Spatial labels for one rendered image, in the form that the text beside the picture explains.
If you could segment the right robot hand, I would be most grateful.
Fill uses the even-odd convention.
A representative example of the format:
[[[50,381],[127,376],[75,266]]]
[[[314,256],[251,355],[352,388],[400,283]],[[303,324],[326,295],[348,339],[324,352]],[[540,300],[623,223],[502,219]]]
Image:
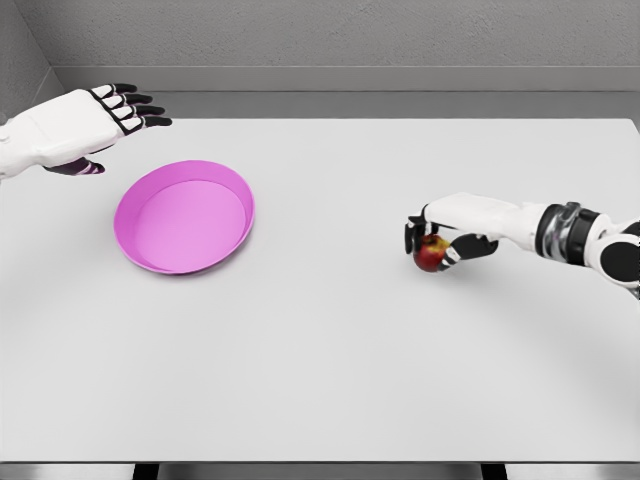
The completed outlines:
[[[405,252],[412,256],[424,235],[438,234],[450,242],[438,271],[444,272],[462,260],[494,254],[505,238],[506,220],[518,207],[506,201],[458,193],[426,204],[408,218],[404,227]]]

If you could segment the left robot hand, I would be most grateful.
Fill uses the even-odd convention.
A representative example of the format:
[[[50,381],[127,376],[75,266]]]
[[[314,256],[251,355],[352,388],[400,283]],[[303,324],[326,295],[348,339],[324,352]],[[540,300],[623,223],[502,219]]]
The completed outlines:
[[[134,85],[113,83],[73,90],[15,117],[32,119],[39,128],[40,167],[61,175],[95,175],[105,168],[90,160],[90,155],[140,130],[172,124],[165,110],[152,101]]]

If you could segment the red apple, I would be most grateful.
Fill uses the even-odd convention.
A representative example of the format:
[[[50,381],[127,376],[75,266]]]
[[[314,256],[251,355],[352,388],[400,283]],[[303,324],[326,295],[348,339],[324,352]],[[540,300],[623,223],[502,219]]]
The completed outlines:
[[[425,272],[436,273],[449,246],[450,242],[438,234],[424,235],[413,253],[415,265]]]

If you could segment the pink round plate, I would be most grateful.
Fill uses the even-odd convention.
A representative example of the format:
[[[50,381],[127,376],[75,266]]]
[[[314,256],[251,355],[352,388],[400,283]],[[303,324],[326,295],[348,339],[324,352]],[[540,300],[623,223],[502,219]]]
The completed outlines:
[[[137,266],[183,275],[233,254],[254,218],[253,191],[239,173],[212,161],[186,160],[138,179],[116,208],[113,231]]]

